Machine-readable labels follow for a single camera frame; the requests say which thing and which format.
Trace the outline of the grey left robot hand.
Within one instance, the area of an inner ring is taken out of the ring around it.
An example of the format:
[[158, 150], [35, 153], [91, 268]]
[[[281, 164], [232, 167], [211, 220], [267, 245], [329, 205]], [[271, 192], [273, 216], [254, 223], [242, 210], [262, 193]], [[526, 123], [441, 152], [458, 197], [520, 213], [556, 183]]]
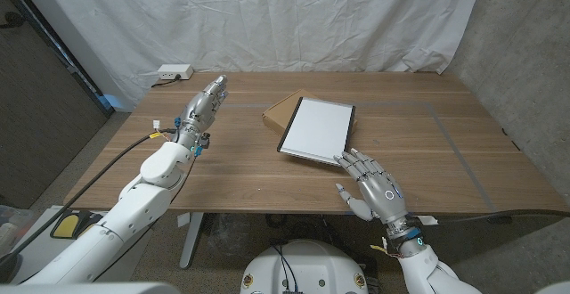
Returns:
[[181, 124], [175, 142], [190, 149], [215, 121], [215, 115], [225, 100], [227, 76], [221, 75], [198, 92], [180, 115]]

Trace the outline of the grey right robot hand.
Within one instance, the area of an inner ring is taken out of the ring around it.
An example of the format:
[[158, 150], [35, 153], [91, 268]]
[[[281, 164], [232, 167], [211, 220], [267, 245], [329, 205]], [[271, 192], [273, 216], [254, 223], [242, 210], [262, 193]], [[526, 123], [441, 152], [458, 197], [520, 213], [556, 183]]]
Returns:
[[387, 226], [391, 240], [421, 238], [421, 231], [408, 218], [404, 194], [398, 182], [373, 158], [352, 149], [333, 159], [356, 181], [362, 200], [351, 195], [342, 184], [338, 194], [358, 217], [365, 221], [379, 219]]

